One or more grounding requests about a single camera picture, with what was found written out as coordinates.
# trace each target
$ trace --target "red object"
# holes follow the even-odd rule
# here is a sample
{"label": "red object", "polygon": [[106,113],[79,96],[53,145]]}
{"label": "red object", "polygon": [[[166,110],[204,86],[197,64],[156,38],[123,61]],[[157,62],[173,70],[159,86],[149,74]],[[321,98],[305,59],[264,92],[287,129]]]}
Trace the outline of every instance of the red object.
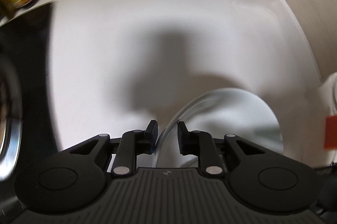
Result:
{"label": "red object", "polygon": [[337,115],[326,117],[324,149],[337,149]]}

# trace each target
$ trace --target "beige panel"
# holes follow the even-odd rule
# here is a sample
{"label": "beige panel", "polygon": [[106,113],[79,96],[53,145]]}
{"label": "beige panel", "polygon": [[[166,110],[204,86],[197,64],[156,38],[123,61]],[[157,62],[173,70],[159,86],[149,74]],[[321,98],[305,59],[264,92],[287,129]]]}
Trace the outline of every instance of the beige panel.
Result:
{"label": "beige panel", "polygon": [[322,78],[337,71],[337,0],[286,0],[316,58]]}

